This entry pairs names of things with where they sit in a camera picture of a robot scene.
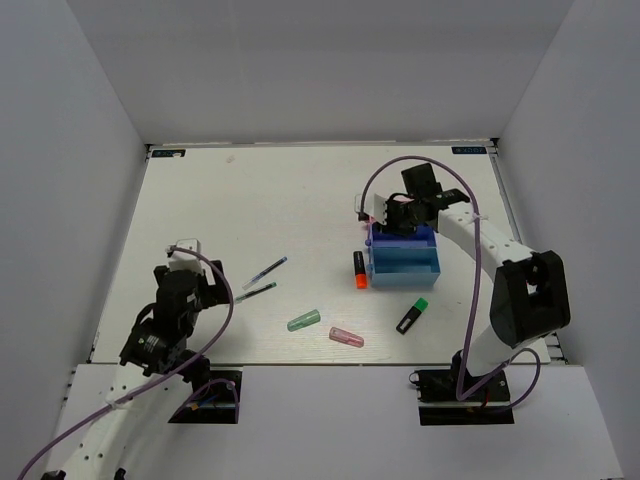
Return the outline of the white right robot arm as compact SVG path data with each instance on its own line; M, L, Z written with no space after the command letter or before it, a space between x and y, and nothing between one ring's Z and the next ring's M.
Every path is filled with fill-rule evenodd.
M432 228L474 261L476 282L483 275L491 280L489 325L479 335L473 333L480 294L475 286L463 348L452 360L457 399L472 399L531 343L569 324L568 289L557 253L537 252L503 233L482 216L466 182L449 190L440 185L436 165L421 158L402 171L403 198L386 200L382 224L401 234Z

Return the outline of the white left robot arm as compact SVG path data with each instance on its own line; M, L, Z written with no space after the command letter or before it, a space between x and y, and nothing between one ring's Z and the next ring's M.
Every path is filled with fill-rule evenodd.
M187 340L202 311L218 305L234 307L222 262L176 248L153 275L155 300L135 318L104 405L51 442L56 446L80 428L88 428L70 458L43 473L44 479L124 479L127 470L121 458L135 429L152 412L155 389L177 376L177 387L188 398L199 399L209 392L213 376L205 352L221 334L199 351L188 349Z

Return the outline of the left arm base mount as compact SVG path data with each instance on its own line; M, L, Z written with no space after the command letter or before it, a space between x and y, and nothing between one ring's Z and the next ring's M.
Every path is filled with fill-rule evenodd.
M243 369L210 370L212 384L188 398L169 419L170 424L236 425L239 420Z

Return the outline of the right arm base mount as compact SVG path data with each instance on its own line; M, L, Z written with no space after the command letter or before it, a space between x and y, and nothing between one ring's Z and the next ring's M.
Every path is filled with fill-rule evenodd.
M409 383L417 392L421 426L482 426L515 423L504 373L498 374L464 401L456 398L449 370L416 370Z

